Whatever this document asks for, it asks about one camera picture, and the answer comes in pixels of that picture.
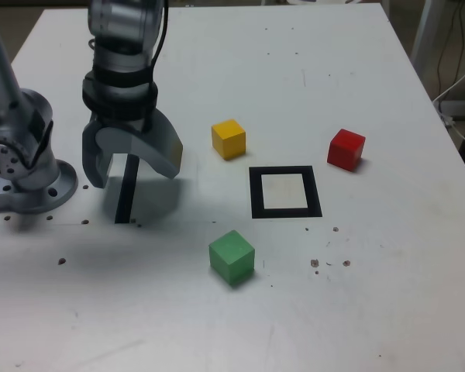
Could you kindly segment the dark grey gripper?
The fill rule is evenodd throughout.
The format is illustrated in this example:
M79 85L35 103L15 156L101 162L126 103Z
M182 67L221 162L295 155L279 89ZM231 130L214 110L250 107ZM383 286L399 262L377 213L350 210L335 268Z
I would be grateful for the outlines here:
M158 174L174 179L181 169L183 144L157 108L136 120L92 113L82 133L82 165L95 188L105 188L115 153L137 156Z

